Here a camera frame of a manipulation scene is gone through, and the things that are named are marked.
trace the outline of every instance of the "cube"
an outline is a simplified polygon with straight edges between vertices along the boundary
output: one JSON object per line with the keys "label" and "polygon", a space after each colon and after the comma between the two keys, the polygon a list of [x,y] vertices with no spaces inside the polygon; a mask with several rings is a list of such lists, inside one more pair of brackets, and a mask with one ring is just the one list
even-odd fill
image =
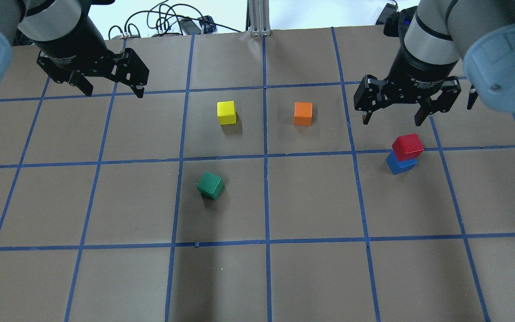
{"label": "cube", "polygon": [[233,101],[218,102],[218,122],[222,126],[236,124],[236,106]]}
{"label": "cube", "polygon": [[399,161],[416,159],[425,150],[417,134],[408,134],[397,137],[393,143],[393,151]]}
{"label": "cube", "polygon": [[399,174],[412,169],[417,164],[417,159],[399,161],[395,156],[395,153],[391,153],[387,157],[387,164],[393,174]]}
{"label": "cube", "polygon": [[313,103],[295,102],[294,125],[310,126],[313,120]]}
{"label": "cube", "polygon": [[217,175],[206,172],[196,187],[202,195],[216,200],[224,188],[224,182]]}

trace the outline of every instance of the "green cube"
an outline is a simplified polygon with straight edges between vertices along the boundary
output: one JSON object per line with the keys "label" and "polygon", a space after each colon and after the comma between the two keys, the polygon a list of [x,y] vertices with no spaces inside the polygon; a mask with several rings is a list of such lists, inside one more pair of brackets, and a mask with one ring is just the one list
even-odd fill
{"label": "green cube", "polygon": [[206,172],[196,187],[202,195],[216,200],[224,188],[224,182],[217,175]]}

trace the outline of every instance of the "yellow cube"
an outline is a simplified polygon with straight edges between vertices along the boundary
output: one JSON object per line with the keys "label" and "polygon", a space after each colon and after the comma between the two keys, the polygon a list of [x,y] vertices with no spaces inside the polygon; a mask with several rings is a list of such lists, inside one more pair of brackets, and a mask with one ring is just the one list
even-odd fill
{"label": "yellow cube", "polygon": [[218,121],[222,126],[236,124],[236,107],[233,101],[218,102]]}

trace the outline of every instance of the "blue cube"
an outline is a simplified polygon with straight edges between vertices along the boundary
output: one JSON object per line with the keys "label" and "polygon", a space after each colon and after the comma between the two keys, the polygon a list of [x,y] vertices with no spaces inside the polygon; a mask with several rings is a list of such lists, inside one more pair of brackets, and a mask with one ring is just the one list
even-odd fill
{"label": "blue cube", "polygon": [[399,174],[412,169],[417,164],[417,159],[399,161],[395,153],[391,153],[387,157],[387,164],[393,174]]}

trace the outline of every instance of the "white background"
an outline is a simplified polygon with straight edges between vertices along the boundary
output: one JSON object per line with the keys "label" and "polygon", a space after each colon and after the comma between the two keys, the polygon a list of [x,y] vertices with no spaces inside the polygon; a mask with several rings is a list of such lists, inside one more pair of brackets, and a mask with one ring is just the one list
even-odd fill
{"label": "white background", "polygon": [[[89,16],[104,39],[112,25],[123,27],[127,18],[140,10],[149,10],[160,0],[115,0],[108,6],[92,6]],[[416,6],[419,0],[397,0],[399,10]],[[217,24],[238,30],[245,28],[246,0],[169,0],[166,4],[190,4],[202,14],[212,16]],[[272,29],[308,29],[322,27],[374,25],[376,19],[390,0],[270,0],[270,26]],[[174,8],[177,14],[198,18],[198,13],[188,7]],[[157,15],[151,14],[150,24],[155,24]],[[155,34],[147,28],[147,14],[139,14],[131,19],[143,37]],[[218,33],[233,32],[218,27]],[[118,31],[113,30],[114,37]]]}

